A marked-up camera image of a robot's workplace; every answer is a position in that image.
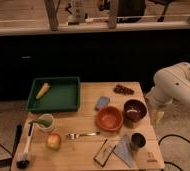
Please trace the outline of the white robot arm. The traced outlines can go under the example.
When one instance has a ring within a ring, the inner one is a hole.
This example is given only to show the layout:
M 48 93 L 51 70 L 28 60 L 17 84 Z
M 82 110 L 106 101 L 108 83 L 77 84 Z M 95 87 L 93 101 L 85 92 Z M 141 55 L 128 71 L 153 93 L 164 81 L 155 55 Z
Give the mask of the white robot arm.
M 169 105 L 174 99 L 190 107 L 190 63 L 181 62 L 158 70 L 154 86 L 146 98 L 154 109 Z

